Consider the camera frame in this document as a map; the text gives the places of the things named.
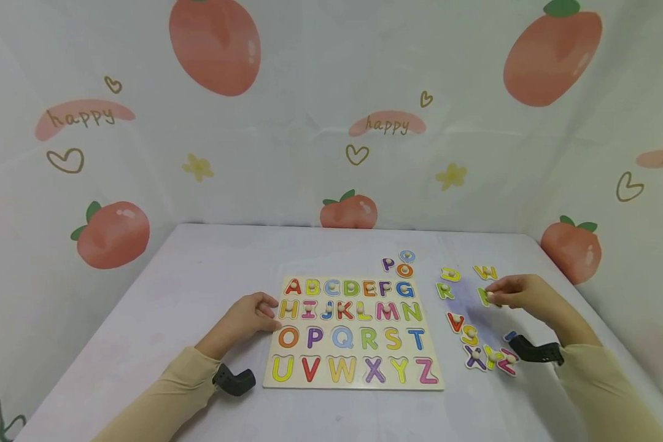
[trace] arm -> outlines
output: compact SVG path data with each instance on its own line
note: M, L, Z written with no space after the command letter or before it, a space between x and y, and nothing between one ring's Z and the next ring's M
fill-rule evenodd
M219 365L187 347L93 442L168 442L217 390L211 378Z
M93 439L93 442L168 442L218 390L212 378L220 359L259 330L275 331L277 301L253 293L236 301L195 347L187 347L165 372Z
M613 354L602 346L569 345L556 368L577 406L591 441L663 441L663 429L626 379Z
M523 308L560 340L556 374L591 441L663 441L663 429L586 320L537 275L507 276L486 287L497 306Z

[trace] puzzle board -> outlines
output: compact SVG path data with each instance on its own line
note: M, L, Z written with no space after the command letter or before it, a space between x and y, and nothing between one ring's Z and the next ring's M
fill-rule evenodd
M263 387L444 390L412 279L294 276Z

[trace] hand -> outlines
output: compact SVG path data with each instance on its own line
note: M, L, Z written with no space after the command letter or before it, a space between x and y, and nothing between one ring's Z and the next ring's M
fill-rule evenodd
M490 303L522 308L545 322L555 331L563 346L602 345L592 327L577 310L536 274L504 276L486 287L486 292L493 292L489 295Z
M201 339L196 349L212 359L221 359L238 341L250 338L255 332L279 330L282 325L274 319L272 309L275 307L277 299L267 293L256 292L240 298Z

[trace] yellow flower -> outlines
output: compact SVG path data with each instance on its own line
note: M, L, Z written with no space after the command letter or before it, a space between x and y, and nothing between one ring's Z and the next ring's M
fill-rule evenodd
M214 172L211 171L211 164L206 158L197 158L195 154L190 153L187 155L189 164L182 164L182 169L184 172L195 174L195 180L201 182L204 177L214 176Z
M449 186L463 185L463 177L467 175L467 168L458 168L456 164L449 163L447 171L435 175L435 180L442 183L442 191L449 189Z

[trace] heart outline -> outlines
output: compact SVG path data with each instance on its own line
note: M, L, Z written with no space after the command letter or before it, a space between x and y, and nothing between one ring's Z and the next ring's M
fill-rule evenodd
M59 158L62 163L65 163L65 162L68 161L68 157L74 152L78 152L79 156L81 157L81 161L79 162L79 167L75 171L72 171L71 169L65 169L61 166L58 166L58 164L54 163L54 160L52 159L52 155L54 155L54 157ZM65 172L65 173L75 174L75 173L81 172L81 169L83 169L83 164L85 162L85 158L83 156L83 150L72 147L71 149L68 149L65 154L63 154L63 157L62 157L62 155L59 155L58 153L54 152L53 150L48 150L47 151L47 161L49 163L51 163L52 166L59 169L59 171L62 171L62 172Z
M428 107L430 104L432 104L433 99L435 99L435 97L430 96L430 94L427 93L427 90L423 90L422 93L420 94L420 107L421 108Z
M103 77L103 81L106 82L108 89L110 89L111 92L116 95L119 94L121 90L123 90L123 84L118 80L110 78L108 75Z
M622 198L621 195L619 194L619 191L621 189L621 182L623 182L624 178L627 177L627 176L628 176L628 178L626 180L625 188L626 189L634 189L635 187L640 187L640 190L638 191L638 193L636 195L631 196L630 198ZM619 182L616 183L616 199L619 200L620 202L629 202L630 200L633 200L635 197L637 197L638 195L641 195L643 193L643 191L645 189L645 184L643 184L641 182L639 182L637 184L631 184L631 178L633 178L633 177L634 176L631 174L630 171L626 171L626 172L621 174L621 177L619 178Z
M360 160L358 163L354 163L354 160L352 160L351 157L350 157L350 155L349 155L349 148L351 148L351 150L354 151L354 157L356 157L356 155L358 155L358 154L360 154L361 152L363 152L364 149L366 150L366 154L363 156L363 158L361 158L361 160ZM371 154L371 150L370 150L369 148L367 148L365 145L361 146L358 150L356 150L356 148L355 148L355 146L354 146L353 144L349 144L349 145L346 146L346 159L348 159L349 162L350 162L351 164L353 164L354 166L358 166L359 164L361 164L361 163L363 163L364 161L366 161L366 158L368 158L368 156L369 156L370 154Z

